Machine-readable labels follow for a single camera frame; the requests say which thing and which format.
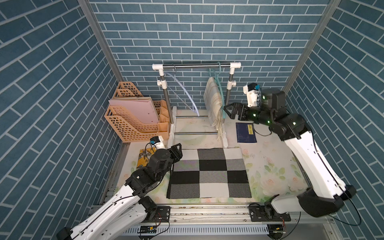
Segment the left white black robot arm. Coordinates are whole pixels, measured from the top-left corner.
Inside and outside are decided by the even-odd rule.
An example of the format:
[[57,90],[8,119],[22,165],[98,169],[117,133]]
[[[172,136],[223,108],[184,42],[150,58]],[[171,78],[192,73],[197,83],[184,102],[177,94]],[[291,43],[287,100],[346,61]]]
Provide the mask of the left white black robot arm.
[[114,196],[75,227],[61,229],[58,240],[114,240],[129,227],[155,217],[158,206],[148,196],[183,157],[182,145],[158,149],[145,167],[134,171]]

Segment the plaid cream blue scarf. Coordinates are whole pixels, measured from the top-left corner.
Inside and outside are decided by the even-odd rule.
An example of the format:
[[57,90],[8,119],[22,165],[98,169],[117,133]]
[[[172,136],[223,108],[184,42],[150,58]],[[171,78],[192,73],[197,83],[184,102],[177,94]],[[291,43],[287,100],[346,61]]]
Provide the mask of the plaid cream blue scarf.
[[223,99],[213,77],[208,79],[204,92],[204,102],[208,111],[210,124],[217,130],[218,140],[222,140],[224,136]]

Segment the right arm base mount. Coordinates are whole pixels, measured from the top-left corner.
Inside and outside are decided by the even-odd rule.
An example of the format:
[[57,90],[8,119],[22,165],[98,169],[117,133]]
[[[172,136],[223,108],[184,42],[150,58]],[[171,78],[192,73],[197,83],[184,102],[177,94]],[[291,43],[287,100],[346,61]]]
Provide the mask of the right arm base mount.
[[248,206],[249,214],[252,222],[290,222],[289,213],[279,214],[272,206],[272,200],[279,195],[275,195],[263,205],[259,203],[251,203]]

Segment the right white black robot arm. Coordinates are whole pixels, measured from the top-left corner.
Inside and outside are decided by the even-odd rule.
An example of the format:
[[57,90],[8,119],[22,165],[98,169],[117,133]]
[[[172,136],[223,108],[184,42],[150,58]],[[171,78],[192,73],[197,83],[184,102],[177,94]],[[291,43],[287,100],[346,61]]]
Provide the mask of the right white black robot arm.
[[244,93],[246,104],[228,104],[224,111],[231,119],[268,126],[290,148],[310,181],[302,193],[272,197],[265,203],[267,215],[306,212],[318,218],[338,212],[356,194],[356,188],[345,184],[332,169],[305,118],[289,113],[285,92],[275,88],[262,90],[251,84]]

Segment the teal plastic hanger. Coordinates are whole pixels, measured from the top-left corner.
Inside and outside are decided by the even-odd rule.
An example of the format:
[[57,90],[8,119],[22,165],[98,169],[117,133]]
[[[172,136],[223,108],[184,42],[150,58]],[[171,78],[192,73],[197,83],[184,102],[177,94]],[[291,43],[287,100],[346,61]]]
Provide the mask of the teal plastic hanger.
[[224,106],[225,106],[225,98],[224,98],[224,93],[223,93],[223,88],[222,88],[222,85],[221,85],[221,82],[220,82],[220,79],[219,79],[219,75],[221,73],[221,63],[220,62],[217,62],[217,64],[219,65],[219,72],[217,73],[215,70],[214,70],[214,67],[212,68],[209,68],[209,74],[210,74],[210,77],[214,77],[214,81],[215,83],[217,84],[218,86],[218,89],[219,89],[219,93],[220,93],[220,96],[221,96],[221,99],[222,99],[222,114],[223,114],[223,119],[226,118],[226,113],[224,111]]

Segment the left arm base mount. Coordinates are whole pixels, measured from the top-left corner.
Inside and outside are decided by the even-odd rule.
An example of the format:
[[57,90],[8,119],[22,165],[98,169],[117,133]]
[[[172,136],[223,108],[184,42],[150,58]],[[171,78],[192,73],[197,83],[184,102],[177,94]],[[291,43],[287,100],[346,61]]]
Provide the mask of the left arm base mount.
[[170,206],[159,206],[149,196],[139,199],[138,204],[145,209],[146,214],[143,223],[159,223],[160,219],[162,222],[170,220]]

